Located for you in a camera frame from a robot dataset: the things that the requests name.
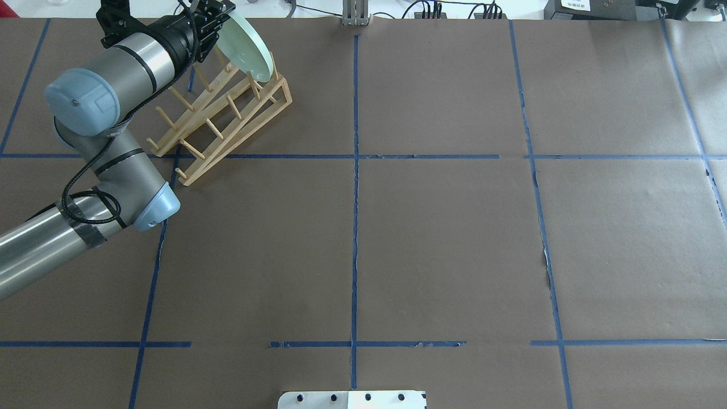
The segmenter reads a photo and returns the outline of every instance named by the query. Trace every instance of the black device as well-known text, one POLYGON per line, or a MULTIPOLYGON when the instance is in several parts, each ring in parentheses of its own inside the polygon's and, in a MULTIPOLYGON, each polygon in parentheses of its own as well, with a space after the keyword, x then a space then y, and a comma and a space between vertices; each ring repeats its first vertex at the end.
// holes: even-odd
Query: black device
POLYGON ((200 0, 197 7, 190 10, 193 25, 190 24, 190 16, 184 12, 165 15, 154 23, 145 25, 131 16, 129 0, 102 0, 96 19, 105 34, 101 39, 104 48, 112 47, 134 33, 147 34, 169 53, 178 74, 185 69, 193 49, 195 35, 192 27, 196 29, 199 43, 192 59, 201 63, 212 51, 220 37, 218 33, 222 24, 230 18, 229 13, 234 9, 235 4, 229 0, 200 0))
POLYGON ((716 10, 719 5, 727 6, 727 0, 704 0, 704 7, 716 10))
POLYGON ((565 7, 567 1, 548 0, 543 10, 545 20, 636 20, 634 0, 587 0, 590 11, 565 7))

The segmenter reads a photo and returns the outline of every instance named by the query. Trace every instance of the wooden peg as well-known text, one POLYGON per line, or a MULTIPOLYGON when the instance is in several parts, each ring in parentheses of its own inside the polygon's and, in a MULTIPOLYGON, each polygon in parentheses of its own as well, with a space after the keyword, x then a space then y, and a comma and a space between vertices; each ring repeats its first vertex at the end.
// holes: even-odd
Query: wooden peg
POLYGON ((195 63, 192 65, 194 67, 194 72, 197 73, 197 76, 199 76, 199 80, 202 81, 202 84, 204 84, 204 88, 207 90, 207 92, 212 92, 212 87, 209 86, 209 81, 207 81, 207 78, 202 73, 202 68, 199 67, 199 64, 195 63))
POLYGON ((146 141, 149 142, 149 145, 151 145, 152 148, 154 148, 157 151, 159 150, 159 145, 157 145, 156 142, 154 142, 154 139, 146 138, 146 141))
POLYGON ((220 61, 220 64, 222 64, 225 72, 229 73, 230 71, 232 71, 232 68, 230 68, 229 64, 225 62, 225 56, 222 54, 222 51, 219 47, 214 46, 214 53, 217 55, 217 59, 220 61))
POLYGON ((182 139, 182 140, 180 140, 180 143, 182 144, 182 146, 187 148, 187 150, 189 150, 189 152, 192 155, 197 156, 199 159, 205 160, 205 156, 200 151, 198 151, 194 146, 190 145, 189 142, 182 139))
POLYGON ((179 91, 175 90, 175 89, 174 89, 174 87, 170 87, 170 88, 169 88, 169 91, 171 91, 171 92, 172 92, 172 94, 173 94, 173 95, 174 95, 175 97, 177 97, 177 99, 178 99, 178 100, 179 100, 179 101, 180 101, 181 103, 183 103, 183 104, 184 104, 184 106, 186 106, 186 107, 187 107, 187 109, 188 109, 188 110, 190 110, 190 111, 194 112, 194 107, 192 106, 192 104, 190 104, 189 102, 187 102, 187 100, 186 100, 186 99, 184 99, 184 97, 182 96, 182 94, 180 94, 180 93, 179 93, 179 91))
POLYGON ((252 88, 252 92, 255 94, 255 97, 257 100, 260 100, 260 90, 257 89, 257 81, 252 78, 252 71, 247 71, 247 79, 250 81, 250 88, 252 88))
POLYGON ((235 115, 237 116, 237 119, 242 121, 242 114, 240 114, 240 111, 237 109, 237 106, 235 105, 235 101, 233 101, 233 99, 229 93, 227 94, 227 99, 228 99, 228 102, 230 103, 230 107, 232 108, 233 111, 235 111, 235 115))
POLYGON ((173 130, 177 130, 177 125, 174 124, 174 122, 169 118, 169 116, 164 112, 164 109, 161 109, 161 106, 158 106, 155 108, 157 112, 159 112, 159 115, 166 121, 167 124, 169 124, 169 127, 173 130))
POLYGON ((212 121, 209 120, 209 118, 207 118, 205 122, 207 122, 207 126, 209 127, 209 129, 211 129, 212 132, 214 132, 214 134, 217 135, 219 139, 225 139, 222 133, 220 133, 220 130, 215 127, 215 125, 212 123, 212 121))
POLYGON ((273 58, 273 53, 270 53, 270 60, 273 61, 273 75, 275 76, 276 81, 280 81, 280 74, 278 74, 278 66, 275 65, 275 58, 273 58))
POLYGON ((184 173, 184 172, 182 172, 182 170, 181 170, 180 168, 176 167, 176 168, 174 169, 174 171, 175 171, 175 172, 176 172, 176 173, 177 173, 177 174, 178 174, 178 175, 179 175, 179 176, 180 176, 180 177, 181 177, 182 179, 187 179, 187 175, 185 175, 185 173, 184 173))

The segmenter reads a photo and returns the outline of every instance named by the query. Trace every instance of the electrical cable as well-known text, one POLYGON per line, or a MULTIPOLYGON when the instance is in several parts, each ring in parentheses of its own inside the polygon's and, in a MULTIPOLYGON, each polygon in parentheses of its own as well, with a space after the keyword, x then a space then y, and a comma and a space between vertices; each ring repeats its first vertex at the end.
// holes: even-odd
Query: electrical cable
POLYGON ((94 163, 98 162, 98 159, 101 159, 101 156, 105 155, 106 152, 108 152, 108 149, 111 147, 111 144, 113 143, 114 138, 109 138, 108 142, 103 146, 101 151, 96 154, 91 160, 89 160, 88 163, 86 163, 85 166, 79 170, 76 175, 74 175, 71 180, 68 182, 68 184, 65 185, 65 188, 63 188, 63 195, 60 197, 60 206, 61 209, 63 209, 63 212, 65 212, 66 215, 68 215, 69 218, 79 222, 79 223, 85 223, 85 224, 105 224, 105 223, 111 223, 112 221, 116 221, 121 217, 121 204, 119 201, 111 194, 96 190, 96 191, 81 191, 78 193, 73 194, 74 196, 96 196, 99 200, 103 201, 102 197, 105 197, 108 200, 111 200, 113 203, 113 209, 108 209, 109 212, 111 212, 111 217, 101 219, 101 220, 91 220, 83 217, 82 215, 75 214, 74 212, 71 212, 70 209, 68 209, 68 200, 72 199, 69 197, 68 192, 73 187, 73 185, 76 184, 76 182, 79 181, 81 176, 86 173, 88 169, 91 169, 91 167, 94 165, 94 163))
POLYGON ((493 2, 490 3, 490 6, 485 11, 485 14, 482 16, 482 18, 484 20, 502 19, 502 8, 498 6, 497 3, 495 3, 495 1, 493 0, 493 2))
POLYGON ((411 10, 411 8, 414 7, 414 5, 417 4, 417 3, 423 3, 423 4, 426 5, 426 8, 425 8, 424 5, 422 5, 422 16, 424 16, 425 13, 429 14, 429 13, 432 12, 432 9, 430 8, 431 6, 429 4, 429 1, 427 1, 427 0, 416 0, 414 3, 411 3, 409 5, 409 7, 406 8, 406 10, 404 10, 404 14, 401 15, 401 18, 405 18, 406 17, 406 13, 408 13, 409 10, 411 10))
POLYGON ((293 17, 293 13, 295 13, 295 9, 298 7, 297 0, 285 0, 286 3, 290 3, 290 11, 288 11, 288 15, 286 18, 293 17))
POLYGON ((174 12, 172 14, 175 15, 175 14, 177 14, 178 11, 180 11, 180 5, 179 4, 177 4, 177 6, 174 8, 174 12))
POLYGON ((372 15, 387 15, 387 16, 389 16, 389 17, 393 18, 394 20, 396 20, 396 17, 394 17, 394 16, 390 15, 389 13, 384 13, 384 12, 375 12, 375 13, 374 13, 374 14, 372 14, 372 15))
POLYGON ((300 4, 298 4, 297 7, 300 9, 313 10, 314 12, 324 13, 324 14, 328 14, 328 15, 334 15, 336 17, 343 17, 343 15, 340 15, 337 13, 327 12, 325 10, 314 9, 312 7, 301 6, 300 4))
POLYGON ((477 4, 476 4, 476 5, 475 5, 475 6, 474 6, 474 7, 472 8, 472 11, 470 11, 470 15, 468 15, 468 16, 467 16, 467 19, 468 19, 468 20, 469 20, 470 18, 472 18, 472 16, 473 16, 473 15, 475 14, 475 10, 477 10, 477 7, 479 7, 479 6, 482 6, 482 8, 484 9, 484 11, 482 11, 482 13, 487 13, 487 4, 484 4, 484 3, 477 3, 477 4))

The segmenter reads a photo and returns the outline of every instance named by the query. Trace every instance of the black cable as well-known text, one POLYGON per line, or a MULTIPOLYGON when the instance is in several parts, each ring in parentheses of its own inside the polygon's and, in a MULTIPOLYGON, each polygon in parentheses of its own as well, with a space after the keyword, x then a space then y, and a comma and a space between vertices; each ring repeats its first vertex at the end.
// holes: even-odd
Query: black cable
POLYGON ((288 12, 288 15, 286 18, 293 17, 293 13, 295 13, 295 9, 298 8, 298 3, 296 0, 285 0, 286 3, 290 3, 290 11, 288 12))
POLYGON ((340 14, 327 12, 325 10, 314 9, 312 7, 301 6, 300 4, 298 4, 297 7, 300 9, 313 10, 314 12, 324 13, 324 14, 328 14, 328 15, 334 15, 336 17, 343 17, 343 15, 340 15, 340 14))
POLYGON ((467 19, 468 19, 468 20, 469 20, 470 18, 472 18, 472 16, 473 16, 473 15, 475 14, 475 10, 477 10, 477 7, 479 7, 479 6, 482 6, 482 7, 484 8, 484 11, 483 11, 482 13, 486 13, 486 12, 487 12, 487 4, 484 4, 484 3, 477 3, 477 4, 476 4, 476 5, 475 5, 475 6, 474 6, 474 7, 472 8, 472 11, 470 11, 470 15, 468 15, 468 16, 467 16, 467 19))
POLYGON ((424 17, 424 14, 425 13, 428 14, 428 13, 431 13, 432 12, 432 9, 430 8, 431 6, 429 5, 429 1, 427 1, 427 0, 416 0, 414 3, 411 3, 409 5, 409 7, 406 8, 406 10, 404 10, 404 14, 401 15, 401 18, 405 18, 406 17, 406 13, 408 13, 409 10, 411 10, 411 8, 414 7, 414 5, 416 3, 423 3, 423 4, 426 5, 426 8, 425 8, 424 5, 422 5, 422 18, 424 17))
POLYGON ((485 14, 482 16, 483 20, 497 20, 502 19, 502 8, 493 1, 489 7, 486 8, 485 14))
POLYGON ((108 142, 103 146, 103 149, 99 151, 99 153, 96 154, 91 160, 89 160, 88 163, 86 163, 85 166, 79 170, 76 175, 74 175, 71 178, 71 181, 68 182, 68 184, 65 185, 65 188, 63 188, 63 195, 60 197, 60 206, 61 209, 63 209, 63 212, 65 212, 66 215, 68 215, 69 218, 72 218, 73 220, 79 222, 79 223, 85 223, 85 224, 105 224, 105 223, 111 223, 112 221, 116 221, 121 217, 121 204, 119 201, 113 197, 113 195, 104 192, 104 191, 81 191, 79 193, 73 194, 74 196, 96 196, 99 198, 99 200, 103 200, 102 197, 105 197, 108 200, 111 200, 113 203, 113 209, 109 209, 108 211, 111 212, 111 217, 101 219, 101 220, 91 220, 83 217, 83 215, 76 214, 72 212, 70 209, 68 209, 68 200, 72 199, 69 197, 68 192, 73 187, 73 185, 76 184, 76 182, 79 181, 81 176, 86 173, 88 169, 91 169, 91 166, 93 166, 94 163, 98 162, 98 159, 101 159, 101 156, 105 155, 106 152, 108 152, 108 149, 111 147, 111 144, 113 143, 114 138, 109 138, 108 142))
POLYGON ((480 3, 471 3, 471 2, 466 2, 466 1, 446 1, 446 0, 437 0, 437 1, 440 3, 449 3, 449 4, 469 4, 471 6, 480 4, 480 3))
MULTIPOLYGON (((77 192, 77 193, 72 193, 72 194, 69 194, 69 197, 70 197, 71 199, 78 199, 79 197, 88 197, 88 196, 91 196, 91 195, 90 195, 89 193, 93 193, 93 196, 96 196, 95 192, 93 192, 93 191, 90 191, 90 190, 86 190, 86 191, 80 191, 80 192, 77 192)), ((55 207, 55 203, 51 203, 51 204, 47 205, 46 207, 43 207, 42 209, 38 210, 38 211, 36 212, 36 214, 34 214, 34 215, 32 215, 31 217, 29 217, 29 218, 28 218, 28 219, 26 220, 26 222, 27 222, 27 221, 31 221, 31 220, 33 220, 34 218, 36 218, 36 217, 38 217, 38 216, 42 215, 43 213, 47 212, 48 210, 51 210, 51 209, 52 209, 52 208, 54 208, 54 207, 55 207)))
POLYGON ((387 16, 389 16, 389 17, 393 18, 394 20, 396 20, 396 17, 394 17, 394 16, 390 15, 389 13, 384 13, 384 12, 375 12, 375 13, 374 13, 374 14, 372 14, 372 15, 387 15, 387 16))
POLYGON ((172 14, 175 15, 175 14, 177 14, 178 11, 180 11, 180 5, 179 4, 177 4, 177 6, 174 8, 174 12, 172 14))

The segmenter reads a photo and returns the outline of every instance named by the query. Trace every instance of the blue joint cap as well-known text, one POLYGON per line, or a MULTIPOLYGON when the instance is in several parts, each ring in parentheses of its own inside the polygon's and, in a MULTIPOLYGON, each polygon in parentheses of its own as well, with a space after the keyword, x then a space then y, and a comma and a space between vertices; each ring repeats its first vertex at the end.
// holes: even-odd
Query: blue joint cap
POLYGON ((180 201, 177 199, 177 195, 174 194, 169 183, 164 182, 164 186, 156 192, 154 198, 147 204, 146 208, 134 222, 134 227, 138 231, 147 231, 171 217, 179 209, 180 201))
POLYGON ((102 76, 84 68, 60 74, 46 87, 45 98, 56 118, 82 136, 100 134, 121 116, 116 91, 102 76))

